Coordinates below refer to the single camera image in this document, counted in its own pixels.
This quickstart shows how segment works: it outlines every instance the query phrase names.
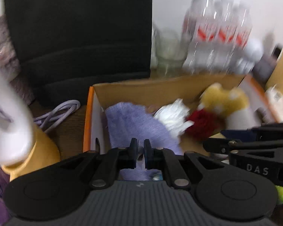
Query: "screw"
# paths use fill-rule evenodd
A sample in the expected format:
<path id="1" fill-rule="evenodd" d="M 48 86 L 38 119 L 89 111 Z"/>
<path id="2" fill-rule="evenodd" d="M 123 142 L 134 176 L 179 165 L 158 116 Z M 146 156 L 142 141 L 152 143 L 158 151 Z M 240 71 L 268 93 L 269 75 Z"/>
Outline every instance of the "screw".
<path id="1" fill-rule="evenodd" d="M 104 187 L 106 185 L 106 182 L 103 179 L 97 179 L 94 180 L 91 185 L 93 187 L 100 188 L 100 187 Z"/>
<path id="2" fill-rule="evenodd" d="M 176 186 L 179 186 L 179 187 L 185 187 L 185 186 L 188 186 L 189 185 L 189 181 L 186 180 L 186 179 L 176 179 L 174 181 L 175 185 Z"/>

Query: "white cable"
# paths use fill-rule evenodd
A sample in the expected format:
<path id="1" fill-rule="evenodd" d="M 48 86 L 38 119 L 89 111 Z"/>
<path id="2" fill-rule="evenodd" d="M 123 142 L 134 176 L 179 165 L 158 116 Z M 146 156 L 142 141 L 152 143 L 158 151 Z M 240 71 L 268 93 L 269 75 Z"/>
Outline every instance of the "white cable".
<path id="1" fill-rule="evenodd" d="M 64 121 L 69 115 L 77 111 L 80 108 L 80 106 L 81 104 L 78 100 L 68 100 L 64 103 L 59 104 L 51 112 L 48 112 L 42 116 L 34 118 L 33 121 L 35 124 L 40 126 L 40 128 L 45 133 L 49 133 L 51 130 L 56 128 L 62 121 Z M 65 113 L 55 116 L 57 112 L 65 110 L 65 109 L 67 109 Z M 49 126 L 46 130 L 44 130 L 47 124 L 53 121 L 55 122 L 51 126 Z"/>

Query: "crumpled white tissue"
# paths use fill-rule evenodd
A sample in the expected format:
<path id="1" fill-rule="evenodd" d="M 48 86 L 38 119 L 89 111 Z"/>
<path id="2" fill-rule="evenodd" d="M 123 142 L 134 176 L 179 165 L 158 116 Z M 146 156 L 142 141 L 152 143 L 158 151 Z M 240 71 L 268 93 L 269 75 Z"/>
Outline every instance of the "crumpled white tissue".
<path id="1" fill-rule="evenodd" d="M 194 124 L 193 121 L 186 121 L 189 110 L 179 98 L 174 103 L 161 107 L 154 115 L 154 119 L 164 124 L 171 136 L 177 138 Z"/>

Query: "green object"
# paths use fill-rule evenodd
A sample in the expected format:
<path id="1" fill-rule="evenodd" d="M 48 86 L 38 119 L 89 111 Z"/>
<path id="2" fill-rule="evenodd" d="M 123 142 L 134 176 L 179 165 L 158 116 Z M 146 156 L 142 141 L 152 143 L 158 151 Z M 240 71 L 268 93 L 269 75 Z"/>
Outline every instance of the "green object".
<path id="1" fill-rule="evenodd" d="M 278 201 L 277 201 L 277 204 L 281 205 L 281 204 L 283 204 L 283 187 L 276 185 L 276 189 L 278 191 Z"/>

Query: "ribbed gray surface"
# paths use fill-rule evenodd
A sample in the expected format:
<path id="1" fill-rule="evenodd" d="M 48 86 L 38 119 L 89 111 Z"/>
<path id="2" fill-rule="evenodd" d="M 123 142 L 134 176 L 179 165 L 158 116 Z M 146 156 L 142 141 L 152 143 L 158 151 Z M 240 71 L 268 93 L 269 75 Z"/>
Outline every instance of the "ribbed gray surface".
<path id="1" fill-rule="evenodd" d="M 263 219 L 251 223 L 234 223 L 215 218 L 193 201 L 183 190 L 168 187 L 165 181 L 116 181 L 106 190 L 90 193 L 75 212 L 48 222 L 11 219 L 6 226 L 275 226 Z"/>

